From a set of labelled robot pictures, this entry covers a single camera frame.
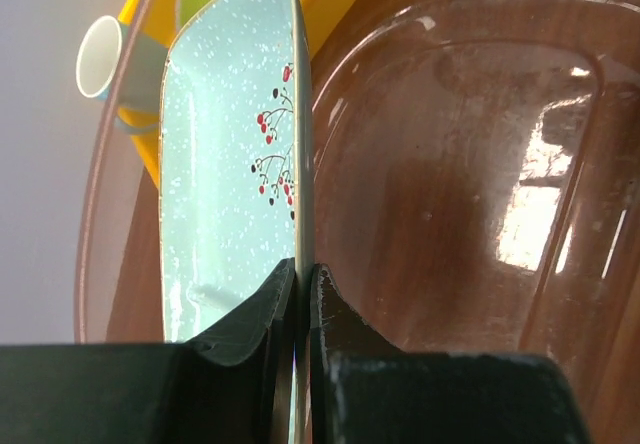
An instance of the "yellow tray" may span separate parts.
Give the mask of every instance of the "yellow tray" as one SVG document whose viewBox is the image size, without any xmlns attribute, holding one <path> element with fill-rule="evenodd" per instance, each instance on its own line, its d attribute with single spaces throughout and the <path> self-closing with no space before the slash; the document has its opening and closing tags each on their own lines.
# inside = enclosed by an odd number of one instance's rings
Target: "yellow tray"
<svg viewBox="0 0 640 444">
<path fill-rule="evenodd" d="M 130 23 L 140 0 L 127 0 L 119 18 Z M 322 47 L 335 26 L 347 13 L 355 0 L 300 0 L 307 27 L 309 54 L 313 56 Z M 154 0 L 149 9 L 143 31 L 167 47 L 177 34 L 175 26 L 176 0 Z M 120 118 L 134 127 L 145 127 L 158 121 L 157 115 L 120 109 Z M 158 131 L 132 136 L 138 154 L 156 187 L 159 182 Z"/>
</svg>

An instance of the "berry pattern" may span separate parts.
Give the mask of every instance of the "berry pattern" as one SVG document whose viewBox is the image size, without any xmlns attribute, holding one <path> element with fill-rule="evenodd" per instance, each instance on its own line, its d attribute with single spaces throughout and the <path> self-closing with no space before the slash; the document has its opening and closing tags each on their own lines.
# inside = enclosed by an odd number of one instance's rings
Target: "berry pattern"
<svg viewBox="0 0 640 444">
<path fill-rule="evenodd" d="M 287 84 L 293 82 L 293 64 L 288 63 L 282 71 L 282 85 L 274 87 L 271 95 L 276 101 L 272 109 L 262 111 L 256 117 L 260 132 L 265 136 L 267 146 L 278 141 L 278 124 L 288 114 L 293 114 L 293 101 Z M 271 153 L 264 157 L 258 157 L 251 164 L 251 172 L 258 174 L 260 179 L 258 192 L 268 196 L 271 206 L 276 201 L 283 199 L 286 205 L 293 207 L 295 186 L 293 181 L 293 145 L 286 152 Z M 291 219 L 295 218 L 293 209 L 290 212 Z"/>
</svg>

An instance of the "mug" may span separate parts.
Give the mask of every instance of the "mug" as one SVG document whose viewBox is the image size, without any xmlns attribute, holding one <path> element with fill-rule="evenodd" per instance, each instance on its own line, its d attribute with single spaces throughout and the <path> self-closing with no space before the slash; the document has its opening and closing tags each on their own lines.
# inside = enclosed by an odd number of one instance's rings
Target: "mug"
<svg viewBox="0 0 640 444">
<path fill-rule="evenodd" d="M 89 27 L 76 60 L 76 83 L 83 96 L 102 101 L 107 98 L 128 29 L 113 16 L 102 16 Z M 138 36 L 120 92 L 121 107 L 159 113 L 167 53 L 158 41 Z"/>
</svg>

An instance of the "plate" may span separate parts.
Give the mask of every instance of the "plate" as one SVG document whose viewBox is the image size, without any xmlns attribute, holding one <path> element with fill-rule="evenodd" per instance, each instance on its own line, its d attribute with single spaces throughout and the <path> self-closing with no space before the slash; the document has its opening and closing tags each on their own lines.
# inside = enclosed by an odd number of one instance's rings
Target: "plate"
<svg viewBox="0 0 640 444">
<path fill-rule="evenodd" d="M 310 71 L 298 1 L 211 1 L 169 50 L 162 92 L 164 327 L 176 342 L 253 294 L 281 259 L 295 255 L 301 282 L 310 277 Z"/>
<path fill-rule="evenodd" d="M 551 357 L 596 442 L 640 438 L 602 384 L 640 324 L 639 6 L 359 0 L 314 60 L 317 258 L 342 295 L 407 351 Z"/>
</svg>

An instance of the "speckled plate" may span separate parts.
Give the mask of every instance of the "speckled plate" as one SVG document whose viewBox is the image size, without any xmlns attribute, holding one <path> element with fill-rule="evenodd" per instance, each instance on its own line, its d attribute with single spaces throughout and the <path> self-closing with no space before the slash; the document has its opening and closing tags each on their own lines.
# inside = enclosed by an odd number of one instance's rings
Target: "speckled plate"
<svg viewBox="0 0 640 444">
<path fill-rule="evenodd" d="M 166 340 L 214 324 L 283 258 L 308 280 L 310 87 L 297 0 L 213 0 L 178 34 L 161 115 Z"/>
</svg>

